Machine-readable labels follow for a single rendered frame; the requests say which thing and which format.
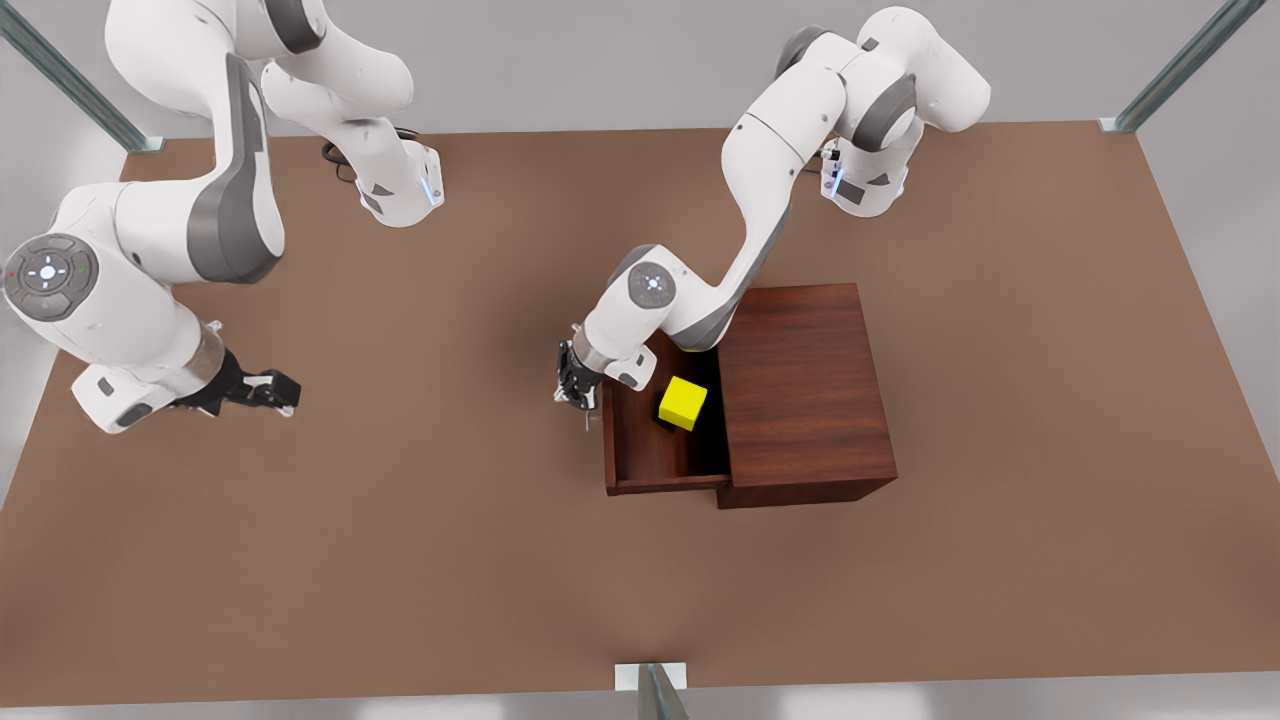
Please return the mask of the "dark brown wooden drawer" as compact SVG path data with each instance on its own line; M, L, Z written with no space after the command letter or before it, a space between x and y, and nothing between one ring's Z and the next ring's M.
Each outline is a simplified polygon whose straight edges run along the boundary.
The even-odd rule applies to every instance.
M646 346L655 355L655 370L645 389L634 391L617 380L605 380L596 388L604 430L605 492L617 496L727 486L731 465L717 351L685 352L662 332ZM662 395L675 377L708 391L692 430L658 418Z

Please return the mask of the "silver frame post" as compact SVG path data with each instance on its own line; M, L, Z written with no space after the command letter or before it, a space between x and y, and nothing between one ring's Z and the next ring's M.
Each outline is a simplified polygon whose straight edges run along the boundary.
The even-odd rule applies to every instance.
M9 0L0 0L0 36L128 154L163 150L165 138L146 136Z
M1100 118L1105 135L1134 135L1268 0L1225 0L1153 79L1116 115Z
M678 694L687 687L685 662L614 665L614 691L635 692L636 720L689 720Z

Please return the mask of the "yellow cube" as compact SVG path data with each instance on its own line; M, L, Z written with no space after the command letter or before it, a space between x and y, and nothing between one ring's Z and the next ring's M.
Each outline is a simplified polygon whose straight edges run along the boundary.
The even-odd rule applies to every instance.
M708 388L672 375L663 392L657 416L672 427L692 430L704 409Z

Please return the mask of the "dark brown wooden cabinet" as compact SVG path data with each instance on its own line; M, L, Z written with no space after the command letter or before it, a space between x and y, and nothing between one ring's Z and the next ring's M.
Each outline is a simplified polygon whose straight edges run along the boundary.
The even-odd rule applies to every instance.
M717 346L721 509L852 502L899 469L854 283L754 288Z

